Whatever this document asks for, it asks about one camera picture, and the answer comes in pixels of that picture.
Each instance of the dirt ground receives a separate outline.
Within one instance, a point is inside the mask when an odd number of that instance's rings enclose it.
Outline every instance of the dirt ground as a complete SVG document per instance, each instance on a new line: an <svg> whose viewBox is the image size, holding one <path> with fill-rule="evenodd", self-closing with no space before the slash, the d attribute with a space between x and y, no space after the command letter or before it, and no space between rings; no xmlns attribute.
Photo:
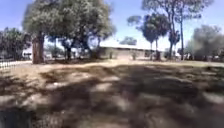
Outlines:
<svg viewBox="0 0 224 128"><path fill-rule="evenodd" d="M223 128L224 64L104 61L1 71L0 128Z"/></svg>

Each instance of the tree canopy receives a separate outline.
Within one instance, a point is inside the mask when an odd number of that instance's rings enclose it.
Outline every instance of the tree canopy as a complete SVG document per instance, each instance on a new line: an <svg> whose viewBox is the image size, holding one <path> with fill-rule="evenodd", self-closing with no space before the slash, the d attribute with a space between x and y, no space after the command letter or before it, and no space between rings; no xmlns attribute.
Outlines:
<svg viewBox="0 0 224 128"><path fill-rule="evenodd" d="M183 20L200 17L200 12L213 3L213 0L142 0L142 9L153 12L163 12L170 23L170 38L175 35L177 28L175 23L181 23L181 40L183 47ZM172 47L176 42L170 40L170 59L172 56Z"/></svg>
<svg viewBox="0 0 224 128"><path fill-rule="evenodd" d="M16 28L5 28L0 31L0 50L3 51L1 55L21 59L23 50L31 46L26 38L27 35Z"/></svg>
<svg viewBox="0 0 224 128"><path fill-rule="evenodd" d="M220 31L217 26L202 25L196 28L185 53L200 58L220 55L224 48L224 35Z"/></svg>
<svg viewBox="0 0 224 128"><path fill-rule="evenodd" d="M100 42L116 31L111 11L103 0L36 0L27 7L23 28L32 35L70 40L70 49L80 44L91 50L90 38Z"/></svg>

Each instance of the lawn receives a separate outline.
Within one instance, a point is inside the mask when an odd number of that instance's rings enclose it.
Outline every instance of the lawn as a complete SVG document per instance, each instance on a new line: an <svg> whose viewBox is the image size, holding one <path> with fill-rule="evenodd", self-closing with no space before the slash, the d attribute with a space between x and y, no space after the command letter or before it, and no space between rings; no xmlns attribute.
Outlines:
<svg viewBox="0 0 224 128"><path fill-rule="evenodd" d="M5 128L223 128L224 64L104 61L2 71Z"/></svg>

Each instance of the fence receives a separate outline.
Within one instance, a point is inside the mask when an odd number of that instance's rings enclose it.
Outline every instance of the fence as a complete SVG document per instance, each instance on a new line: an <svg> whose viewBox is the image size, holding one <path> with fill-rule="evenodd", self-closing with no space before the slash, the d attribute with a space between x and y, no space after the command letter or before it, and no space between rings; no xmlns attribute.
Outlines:
<svg viewBox="0 0 224 128"><path fill-rule="evenodd" d="M31 54L23 54L21 57L18 56L8 56L0 54L0 69L13 68L15 66L23 64L31 64Z"/></svg>

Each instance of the dry grass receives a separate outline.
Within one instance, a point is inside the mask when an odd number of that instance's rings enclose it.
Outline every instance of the dry grass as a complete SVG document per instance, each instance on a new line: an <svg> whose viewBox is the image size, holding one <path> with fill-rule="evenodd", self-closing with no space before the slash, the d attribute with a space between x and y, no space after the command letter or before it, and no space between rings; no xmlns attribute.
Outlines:
<svg viewBox="0 0 224 128"><path fill-rule="evenodd" d="M26 113L21 128L30 126L26 122L46 128L222 128L222 66L104 61L20 67L0 78L0 108L10 111L8 119Z"/></svg>

